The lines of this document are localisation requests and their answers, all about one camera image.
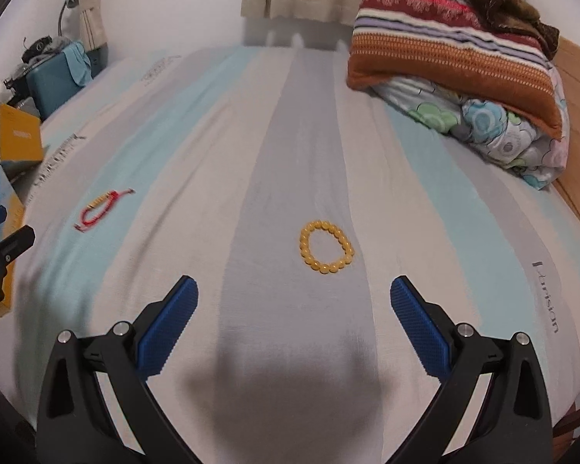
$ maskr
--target clothes pile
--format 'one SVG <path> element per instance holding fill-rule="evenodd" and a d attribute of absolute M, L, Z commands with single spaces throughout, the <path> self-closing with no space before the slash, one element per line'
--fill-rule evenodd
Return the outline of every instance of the clothes pile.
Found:
<path fill-rule="evenodd" d="M 348 85 L 539 190 L 568 155 L 557 47 L 558 30 L 523 0 L 362 0 Z"/>

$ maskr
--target red string bracelet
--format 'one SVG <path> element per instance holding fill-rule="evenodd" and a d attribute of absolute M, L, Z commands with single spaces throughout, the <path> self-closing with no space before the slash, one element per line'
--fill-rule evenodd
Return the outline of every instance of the red string bracelet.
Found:
<path fill-rule="evenodd" d="M 110 190 L 109 192 L 100 195 L 96 199 L 94 199 L 90 204 L 88 204 L 82 212 L 80 213 L 80 224 L 73 225 L 77 230 L 80 232 L 87 232 L 90 230 L 101 218 L 103 218 L 106 214 L 109 213 L 110 209 L 114 207 L 116 202 L 119 198 L 123 195 L 127 195 L 127 193 L 135 193 L 135 190 L 128 189 L 124 192 L 116 192 L 116 190 Z M 97 209 L 102 204 L 105 204 L 105 207 L 94 217 L 87 220 L 87 215 L 90 211 Z"/>

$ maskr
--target pillow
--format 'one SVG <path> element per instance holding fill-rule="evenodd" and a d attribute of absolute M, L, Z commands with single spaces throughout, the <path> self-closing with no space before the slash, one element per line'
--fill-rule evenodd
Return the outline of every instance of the pillow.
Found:
<path fill-rule="evenodd" d="M 490 33 L 471 7 L 451 0 L 361 0 L 348 86 L 365 89 L 396 75 L 498 102 L 561 139 L 561 117 L 539 42 Z"/>

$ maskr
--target white wall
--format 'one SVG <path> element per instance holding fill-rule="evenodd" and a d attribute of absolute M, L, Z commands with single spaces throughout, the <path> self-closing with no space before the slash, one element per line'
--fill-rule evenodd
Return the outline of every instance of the white wall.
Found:
<path fill-rule="evenodd" d="M 351 28 L 297 19 L 241 18 L 241 0 L 101 0 L 110 61 L 152 49 L 305 45 L 335 49 Z"/>
<path fill-rule="evenodd" d="M 58 33 L 58 15 L 64 0 L 11 0 L 0 17 L 0 82 L 22 62 L 25 50 L 35 40 Z M 77 12 L 65 10 L 63 32 L 78 32 Z"/>

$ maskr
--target bed sheet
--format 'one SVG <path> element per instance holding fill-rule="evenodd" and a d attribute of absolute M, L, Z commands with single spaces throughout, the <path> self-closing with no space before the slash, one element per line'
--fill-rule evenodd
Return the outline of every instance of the bed sheet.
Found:
<path fill-rule="evenodd" d="M 149 386 L 204 462 L 393 454 L 438 388 L 391 310 L 400 274 L 455 322 L 529 333 L 552 418 L 564 415 L 580 391 L 580 223 L 552 187 L 349 90 L 347 59 L 229 48 L 127 60 L 46 123 L 51 149 L 28 184 L 37 242 L 0 322 L 17 337 L 0 358 L 17 365 L 31 420 L 60 330 L 105 333 L 182 274 L 200 303 Z M 127 188 L 89 232 L 73 228 L 92 199 Z M 334 275 L 300 258 L 317 218 L 356 249 Z M 339 256 L 324 235 L 312 244 Z"/>

